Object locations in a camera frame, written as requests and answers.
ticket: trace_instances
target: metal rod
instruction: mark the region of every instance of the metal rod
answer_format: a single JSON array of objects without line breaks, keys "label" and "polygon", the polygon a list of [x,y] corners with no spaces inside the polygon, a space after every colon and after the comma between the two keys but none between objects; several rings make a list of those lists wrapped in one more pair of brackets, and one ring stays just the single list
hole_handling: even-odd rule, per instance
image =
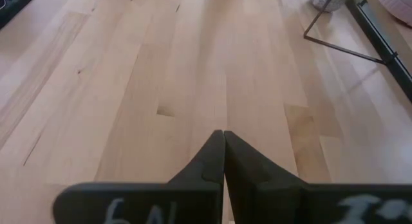
[{"label": "metal rod", "polygon": [[306,37],[308,35],[308,32],[310,31],[310,29],[312,29],[312,27],[315,25],[316,21],[320,18],[320,16],[326,10],[326,7],[330,4],[331,1],[332,0],[327,0],[326,3],[323,5],[321,11],[319,11],[319,13],[316,15],[315,19],[309,24],[309,27],[306,29],[306,31],[304,31],[304,33],[303,33],[304,37]]},{"label": "metal rod", "polygon": [[390,50],[390,52],[392,52],[392,54],[395,54],[395,51],[392,50],[392,47],[389,45],[389,43],[385,40],[385,38],[382,36],[382,34],[380,34],[378,28],[375,26],[375,24],[373,24],[373,22],[371,21],[371,19],[368,17],[368,15],[366,15],[365,11],[359,6],[359,12],[365,17],[365,19],[369,22],[370,26],[372,27],[372,29],[377,33],[377,35],[379,36],[379,38],[381,39],[381,41],[386,45],[386,47]]},{"label": "metal rod", "polygon": [[374,57],[370,57],[370,56],[367,56],[367,55],[365,55],[365,54],[357,53],[357,52],[355,52],[355,51],[348,50],[348,49],[346,49],[346,48],[342,48],[342,47],[340,47],[340,46],[337,46],[337,45],[334,45],[334,44],[330,44],[330,43],[327,43],[327,42],[325,42],[325,41],[318,40],[318,39],[313,38],[313,37],[306,36],[306,37],[304,37],[304,38],[307,39],[307,40],[309,40],[309,41],[316,42],[317,44],[322,44],[322,45],[324,45],[324,46],[333,48],[333,49],[335,49],[335,50],[339,50],[339,51],[342,51],[342,52],[345,52],[345,53],[349,53],[349,54],[351,54],[351,55],[354,55],[354,56],[357,56],[357,57],[360,57],[360,58],[363,58],[363,59],[366,59],[366,60],[369,60],[369,61],[373,61],[373,62],[376,62],[376,63],[379,63],[379,64],[383,64],[383,65],[386,64],[383,60],[376,59],[376,58],[374,58]]}]

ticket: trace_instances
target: black object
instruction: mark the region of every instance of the black object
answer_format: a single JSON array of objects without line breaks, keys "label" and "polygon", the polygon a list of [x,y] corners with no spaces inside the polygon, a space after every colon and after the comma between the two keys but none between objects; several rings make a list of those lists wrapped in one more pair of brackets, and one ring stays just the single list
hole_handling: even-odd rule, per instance
[{"label": "black object", "polygon": [[221,223],[223,169],[236,224],[410,223],[409,185],[309,184],[230,131],[215,131],[166,184],[87,183],[55,200],[56,224]]},{"label": "black object", "polygon": [[166,184],[85,183],[53,206],[57,224],[219,223],[225,138],[215,131],[191,162]]},{"label": "black object", "polygon": [[13,19],[31,0],[7,0],[6,6],[0,9],[0,29]]}]

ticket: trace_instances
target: hardwood floor plank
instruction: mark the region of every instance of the hardwood floor plank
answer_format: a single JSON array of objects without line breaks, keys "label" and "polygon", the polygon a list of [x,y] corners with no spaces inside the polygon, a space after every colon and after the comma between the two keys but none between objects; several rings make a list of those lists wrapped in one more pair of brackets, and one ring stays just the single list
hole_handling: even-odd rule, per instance
[{"label": "hardwood floor plank", "polygon": [[[167,46],[144,44],[141,47],[102,155],[96,180],[141,182],[151,179],[151,176],[159,176],[156,174],[162,175],[162,172],[157,171],[153,173],[154,175],[147,173],[148,168],[144,162],[155,160],[153,155],[151,158],[147,154],[152,147],[149,142],[154,137],[152,131],[157,116],[158,94],[164,79],[168,56]],[[187,163],[187,149],[182,149],[183,155],[180,158],[184,158],[184,162]]]},{"label": "hardwood floor plank", "polygon": [[57,117],[58,122],[67,120],[66,115],[71,112],[68,105],[72,104],[73,107],[76,104],[96,72],[123,14],[124,5],[121,1],[113,3],[113,0],[100,0],[95,13],[84,24],[42,91],[4,144],[0,151],[0,164],[22,165],[35,143],[42,142],[39,136],[45,131],[51,117]]},{"label": "hardwood floor plank", "polygon": [[[0,32],[0,223],[52,223],[61,185],[166,182],[214,129],[308,182],[412,182],[412,104],[304,40],[308,0],[53,1]],[[377,54],[345,7],[310,35]]]},{"label": "hardwood floor plank", "polygon": [[[158,110],[159,95],[164,82],[178,16],[175,10],[179,2],[180,0],[167,0],[164,4],[166,8],[155,13],[149,24],[147,35],[144,38],[145,44],[142,45],[133,68],[100,161],[96,180],[169,180],[171,176],[169,170],[177,173],[178,169],[183,168],[187,163],[188,152],[186,148],[179,145],[179,139],[175,135],[179,129],[175,126],[174,118],[164,117],[159,114]],[[154,36],[153,30],[156,30],[158,38]],[[153,151],[150,151],[149,146],[152,144],[154,145]],[[181,158],[185,160],[183,163],[163,165],[153,159],[155,157],[153,154],[159,147],[175,149],[176,154],[181,154],[176,160],[178,162]],[[169,170],[165,173],[148,174],[147,167],[143,166],[144,163],[150,163],[148,160],[159,163],[157,168],[164,166]]]},{"label": "hardwood floor plank", "polygon": [[285,113],[299,177],[312,183],[330,182],[330,173],[310,109],[285,104]]},{"label": "hardwood floor plank", "polygon": [[55,17],[67,0],[33,0],[0,32],[0,79]]},{"label": "hardwood floor plank", "polygon": [[48,166],[49,183],[94,180],[152,10],[150,2],[142,6],[127,5],[103,60],[97,66],[97,74],[82,92],[82,97],[74,101],[70,121],[62,124],[67,126],[65,132],[57,134],[59,139]]},{"label": "hardwood floor plank", "polygon": [[16,91],[10,91],[12,93],[10,99],[5,107],[0,110],[2,123],[0,126],[0,146],[5,144],[14,128],[32,105],[87,18],[83,14],[67,14],[59,28],[60,32],[56,34],[41,58],[33,65],[26,80],[22,82]]},{"label": "hardwood floor plank", "polygon": [[328,166],[331,182],[358,183],[359,175],[348,149],[338,138],[320,136],[323,155]]},{"label": "hardwood floor plank", "polygon": [[38,168],[0,168],[0,223],[53,223],[52,203],[64,189],[46,184]]}]

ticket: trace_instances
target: light wood plank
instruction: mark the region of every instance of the light wood plank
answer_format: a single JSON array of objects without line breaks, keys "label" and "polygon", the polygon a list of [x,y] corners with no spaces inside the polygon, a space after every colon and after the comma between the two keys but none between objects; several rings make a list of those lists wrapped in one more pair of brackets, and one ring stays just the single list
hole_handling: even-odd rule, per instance
[{"label": "light wood plank", "polygon": [[[39,6],[38,3],[36,3],[35,1],[37,0],[34,0],[32,3],[30,3],[30,6],[29,6],[30,9],[35,9],[37,6]],[[47,0],[47,1],[44,1],[44,3],[46,5],[45,7],[49,7],[49,3],[51,2]],[[95,4],[91,4],[91,3],[96,3],[96,1],[95,0],[69,0],[58,12],[54,12],[55,15],[53,19],[49,22],[48,25],[45,26],[44,31],[39,35],[38,38],[36,38],[34,42],[32,42],[32,44],[27,49],[25,49],[24,53],[20,53],[21,56],[10,66],[9,69],[7,69],[8,71],[6,71],[4,75],[0,77],[0,91],[1,91],[0,107],[1,108],[3,108],[7,104],[11,96],[17,91],[17,89],[24,82],[24,80],[27,79],[29,74],[32,72],[33,66],[36,65],[37,62],[41,61],[42,57],[44,58],[44,52],[47,51],[49,46],[53,43],[53,41],[55,40],[55,36],[60,34],[61,32],[60,28],[62,26],[62,23],[64,22],[64,18],[67,17],[68,14],[74,11],[72,7],[75,7],[76,10],[80,10],[80,11],[85,11],[85,10],[90,11],[92,10],[92,8],[95,8],[96,6]],[[5,33],[5,32],[8,33],[7,28],[2,30],[2,33]],[[25,38],[16,37],[14,39],[14,41],[20,41],[20,40],[25,40]],[[17,45],[18,45],[17,43],[12,44],[13,48],[16,47]]]},{"label": "light wood plank", "polygon": [[41,93],[37,95],[0,151],[0,158],[4,158],[1,163],[21,165],[36,142],[40,140],[39,137],[50,117],[53,115],[61,117],[65,111],[71,112],[70,109],[65,109],[71,99],[78,100],[82,91],[87,88],[124,9],[124,3],[121,1],[118,3],[114,3],[113,0],[100,1],[95,13],[84,24]]},{"label": "light wood plank", "polygon": [[0,31],[0,78],[26,51],[67,0],[33,0]]},{"label": "light wood plank", "polygon": [[62,10],[90,15],[95,12],[99,3],[100,0],[69,0]]},{"label": "light wood plank", "polygon": [[331,181],[333,183],[359,183],[353,158],[342,141],[328,136],[319,138]]},{"label": "light wood plank", "polygon": [[412,49],[412,29],[400,23],[396,23],[395,26],[405,39],[406,44]]},{"label": "light wood plank", "polygon": [[215,129],[227,128],[227,93],[224,62],[227,53],[226,21],[229,18],[230,0],[205,0],[200,49],[196,59],[194,81],[195,97],[191,117],[192,158]]},{"label": "light wood plank", "polygon": [[279,106],[282,95],[267,26],[256,15],[242,15],[242,9],[242,3],[233,2],[226,21],[227,55],[222,61],[226,65],[228,129],[297,173],[285,112],[283,105]]},{"label": "light wood plank", "polygon": [[142,6],[130,3],[126,9],[97,66],[97,74],[82,91],[82,97],[74,101],[69,122],[61,125],[64,133],[55,134],[59,139],[50,155],[49,183],[72,184],[94,179],[152,8],[149,2]]},{"label": "light wood plank", "polygon": [[300,26],[298,15],[291,15],[284,19],[289,31],[289,40],[296,59],[297,69],[301,76],[302,85],[308,105],[315,118],[320,135],[341,136],[341,128],[335,116],[333,104],[324,88],[324,82],[317,68],[312,43],[302,42],[303,27]]},{"label": "light wood plank", "polygon": [[[179,0],[166,1],[164,10],[154,14],[148,27],[152,32],[147,33],[147,44],[141,47],[98,168],[97,180],[170,180],[170,172],[177,173],[187,163],[187,149],[178,147],[179,139],[174,135],[174,118],[156,114],[178,15],[175,10]],[[159,34],[158,38],[153,36],[153,30]],[[176,158],[163,164],[155,154],[163,156],[161,149],[165,148],[175,150],[171,153]],[[147,174],[145,163],[156,163],[157,169],[167,170]]]},{"label": "light wood plank", "polygon": [[297,172],[306,182],[330,182],[314,117],[307,107],[285,104]]},{"label": "light wood plank", "polygon": [[159,114],[176,117],[190,112],[185,109],[191,108],[195,93],[203,6],[203,0],[182,0],[180,3],[171,56],[159,99]]},{"label": "light wood plank", "polygon": [[268,39],[271,43],[274,70],[279,79],[277,83],[280,85],[283,102],[296,106],[308,106],[295,59],[300,56],[293,54],[288,38],[289,30],[283,23],[283,18],[288,17],[292,12],[290,9],[285,9],[289,2],[286,1],[285,5],[282,0],[259,0],[259,2],[263,11],[261,16],[265,18],[268,25]]},{"label": "light wood plank", "polygon": [[87,18],[83,14],[76,13],[69,13],[63,17],[59,32],[33,65],[27,79],[22,82],[16,91],[7,91],[7,93],[12,93],[12,95],[6,105],[0,110],[0,120],[2,123],[0,126],[0,146],[5,144],[11,132],[32,105],[58,63],[60,63],[63,55],[80,32]]}]

